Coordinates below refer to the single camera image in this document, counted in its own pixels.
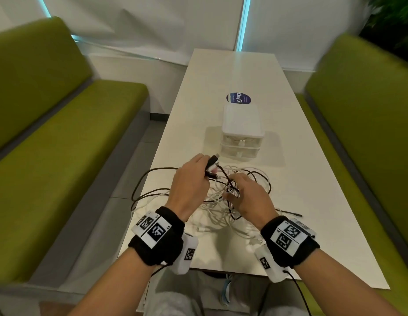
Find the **green seat cushion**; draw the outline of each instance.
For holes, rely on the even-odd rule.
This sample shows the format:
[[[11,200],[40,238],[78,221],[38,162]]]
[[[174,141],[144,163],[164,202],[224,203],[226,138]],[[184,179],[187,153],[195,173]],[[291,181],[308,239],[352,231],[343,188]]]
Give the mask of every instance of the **green seat cushion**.
[[[391,289],[377,289],[377,291],[403,315],[408,316],[408,270],[406,265],[328,140],[307,102],[302,95],[297,95],[297,98]],[[305,285],[299,282],[299,286],[302,288],[312,314],[323,315]]]
[[[147,96],[97,80],[0,161],[0,282],[29,279]]]
[[[91,76],[60,18],[0,33],[0,148]]]
[[[345,34],[306,90],[408,243],[408,63]]]

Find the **person's left hand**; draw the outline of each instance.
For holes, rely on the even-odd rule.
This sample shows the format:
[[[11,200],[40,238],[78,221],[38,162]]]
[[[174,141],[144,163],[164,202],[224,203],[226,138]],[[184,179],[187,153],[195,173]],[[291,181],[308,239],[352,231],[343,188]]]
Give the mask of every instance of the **person's left hand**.
[[[183,222],[204,202],[210,182],[205,167],[210,156],[198,154],[176,170],[165,207],[172,210]]]

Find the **blue sticker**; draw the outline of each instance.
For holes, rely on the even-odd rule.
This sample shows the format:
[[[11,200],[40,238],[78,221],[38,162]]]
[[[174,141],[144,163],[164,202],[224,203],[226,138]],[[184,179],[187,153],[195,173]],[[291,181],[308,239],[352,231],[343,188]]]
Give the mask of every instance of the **blue sticker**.
[[[238,104],[249,104],[251,103],[251,98],[243,93],[230,93],[226,96],[226,100],[230,103]]]

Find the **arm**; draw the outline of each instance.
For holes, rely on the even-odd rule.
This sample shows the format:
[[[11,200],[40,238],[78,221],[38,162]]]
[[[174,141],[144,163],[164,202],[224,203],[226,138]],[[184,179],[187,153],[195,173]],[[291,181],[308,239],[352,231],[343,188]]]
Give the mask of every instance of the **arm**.
[[[201,205],[210,182],[204,176],[210,156],[198,154],[176,171],[166,207],[183,222]],[[155,266],[128,248],[97,281],[70,316],[132,316]]]
[[[240,197],[225,193],[241,215],[261,230],[278,214],[264,188],[245,174],[234,174]],[[323,312],[329,316],[401,314],[371,287],[322,250],[294,267]]]

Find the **black wristband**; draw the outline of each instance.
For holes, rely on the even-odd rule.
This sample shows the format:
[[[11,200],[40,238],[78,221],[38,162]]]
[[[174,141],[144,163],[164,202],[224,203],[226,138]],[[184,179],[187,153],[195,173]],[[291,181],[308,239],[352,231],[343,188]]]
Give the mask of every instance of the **black wristband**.
[[[271,240],[271,236],[276,231],[276,228],[284,221],[289,221],[285,216],[279,216],[268,222],[261,230],[261,235],[267,242],[267,247],[273,255],[273,259],[277,265],[281,267],[294,267],[301,264],[307,257],[317,248],[320,248],[319,244],[311,237],[307,238],[299,245],[296,253],[291,256],[283,248],[274,243]]]
[[[151,249],[137,235],[134,236],[128,244],[148,266],[158,265],[162,261],[172,264],[181,253],[183,247],[182,234],[185,223],[167,207],[160,207],[156,213],[162,216],[171,225],[171,228],[169,228],[157,244]]]

